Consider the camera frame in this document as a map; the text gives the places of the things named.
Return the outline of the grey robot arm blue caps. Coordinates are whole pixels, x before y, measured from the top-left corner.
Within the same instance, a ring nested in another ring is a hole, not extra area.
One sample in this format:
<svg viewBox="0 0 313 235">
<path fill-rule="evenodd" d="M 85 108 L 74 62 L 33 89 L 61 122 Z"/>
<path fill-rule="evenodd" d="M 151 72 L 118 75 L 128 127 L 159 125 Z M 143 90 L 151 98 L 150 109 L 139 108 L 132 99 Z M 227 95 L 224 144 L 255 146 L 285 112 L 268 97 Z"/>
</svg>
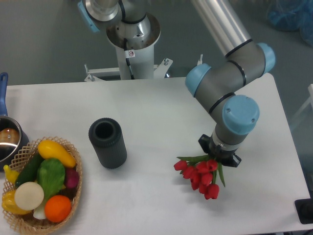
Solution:
<svg viewBox="0 0 313 235">
<path fill-rule="evenodd" d="M 226 63 L 217 69 L 195 66 L 186 76 L 189 92 L 216 122 L 211 136 L 201 136 L 205 153 L 224 166 L 237 167 L 236 150 L 259 118 L 257 103 L 237 91 L 269 72 L 275 65 L 271 47 L 255 43 L 226 0 L 192 2 Z M 103 25 L 115 47 L 122 80 L 161 78 L 154 67 L 154 45 L 160 37 L 158 20 L 146 11 L 144 0 L 82 0 L 78 7 L 88 26 Z"/>
</svg>

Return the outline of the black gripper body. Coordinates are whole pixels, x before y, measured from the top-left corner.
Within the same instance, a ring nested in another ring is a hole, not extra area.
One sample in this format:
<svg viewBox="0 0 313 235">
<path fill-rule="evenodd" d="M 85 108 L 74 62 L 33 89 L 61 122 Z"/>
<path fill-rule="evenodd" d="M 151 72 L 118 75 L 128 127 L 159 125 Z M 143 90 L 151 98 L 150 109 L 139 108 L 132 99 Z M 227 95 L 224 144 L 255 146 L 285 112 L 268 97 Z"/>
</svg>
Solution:
<svg viewBox="0 0 313 235">
<path fill-rule="evenodd" d="M 238 167 L 242 159 L 236 155 L 235 150 L 223 150 L 222 145 L 213 142 L 213 136 L 203 134 L 198 140 L 204 153 L 216 159 L 218 163 L 228 167 Z"/>
</svg>

